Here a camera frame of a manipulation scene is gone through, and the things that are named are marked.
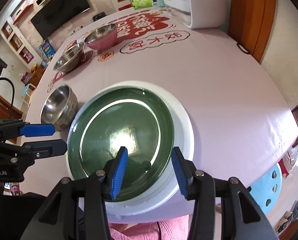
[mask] black trash bin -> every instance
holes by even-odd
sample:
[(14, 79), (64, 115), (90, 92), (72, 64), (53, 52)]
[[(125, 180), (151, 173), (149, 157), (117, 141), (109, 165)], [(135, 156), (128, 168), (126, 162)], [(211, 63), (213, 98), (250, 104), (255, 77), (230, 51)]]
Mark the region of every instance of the black trash bin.
[(106, 17), (106, 13), (105, 12), (100, 12), (98, 14), (96, 14), (95, 16), (92, 17), (92, 20), (95, 22), (103, 17)]

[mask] television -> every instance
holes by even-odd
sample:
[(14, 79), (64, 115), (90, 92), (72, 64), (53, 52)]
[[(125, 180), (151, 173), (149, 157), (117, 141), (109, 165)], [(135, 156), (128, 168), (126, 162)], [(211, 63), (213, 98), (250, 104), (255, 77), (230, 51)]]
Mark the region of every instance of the television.
[(51, 0), (32, 17), (31, 22), (45, 40), (66, 22), (88, 9), (90, 5), (87, 0)]

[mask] pink cloth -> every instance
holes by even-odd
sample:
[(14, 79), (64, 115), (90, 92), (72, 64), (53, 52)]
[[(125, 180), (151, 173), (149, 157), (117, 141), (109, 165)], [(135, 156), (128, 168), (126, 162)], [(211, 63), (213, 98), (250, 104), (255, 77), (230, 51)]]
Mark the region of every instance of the pink cloth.
[[(188, 236), (189, 216), (159, 221), (162, 240), (185, 240)], [(158, 240), (159, 229), (156, 222), (138, 224), (122, 232), (110, 228), (115, 240)]]

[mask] tissue box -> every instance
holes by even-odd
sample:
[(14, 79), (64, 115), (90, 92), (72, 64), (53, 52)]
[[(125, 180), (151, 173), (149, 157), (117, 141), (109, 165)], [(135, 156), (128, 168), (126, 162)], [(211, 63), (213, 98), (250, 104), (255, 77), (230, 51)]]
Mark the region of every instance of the tissue box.
[(153, 6), (153, 0), (133, 0), (132, 6), (135, 10)]

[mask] white wall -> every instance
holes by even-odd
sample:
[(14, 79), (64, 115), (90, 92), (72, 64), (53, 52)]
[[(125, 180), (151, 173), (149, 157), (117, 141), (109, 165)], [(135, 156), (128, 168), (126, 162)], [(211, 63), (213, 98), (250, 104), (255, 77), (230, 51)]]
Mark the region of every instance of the white wall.
[(261, 61), (290, 109), (298, 104), (298, 11), (290, 0), (277, 0), (267, 48)]
[[(15, 88), (13, 105), (14, 107), (20, 110), (23, 103), (21, 99), (21, 93), (23, 91), (24, 84), (21, 82), (21, 76), (19, 76), (19, 74), (24, 74), (28, 69), (13, 53), (13, 51), (6, 44), (6, 42), (1, 37), (1, 35), (0, 35), (0, 58), (5, 63), (8, 64), (8, 67), (2, 70), (1, 77), (9, 78), (12, 81)], [(12, 87), (7, 81), (0, 81), (0, 95), (9, 103), (11, 103)]]

